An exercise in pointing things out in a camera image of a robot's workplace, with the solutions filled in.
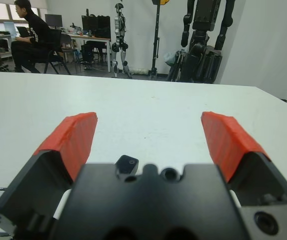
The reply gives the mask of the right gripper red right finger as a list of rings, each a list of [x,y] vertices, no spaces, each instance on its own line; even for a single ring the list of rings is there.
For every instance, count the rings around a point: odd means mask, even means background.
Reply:
[[[287,180],[262,146],[232,116],[201,115],[210,157],[242,206],[287,204]]]

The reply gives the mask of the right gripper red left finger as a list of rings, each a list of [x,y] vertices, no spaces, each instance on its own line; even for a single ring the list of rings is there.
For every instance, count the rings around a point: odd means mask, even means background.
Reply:
[[[0,196],[0,228],[7,233],[45,233],[64,193],[91,152],[94,112],[66,117],[40,144]]]

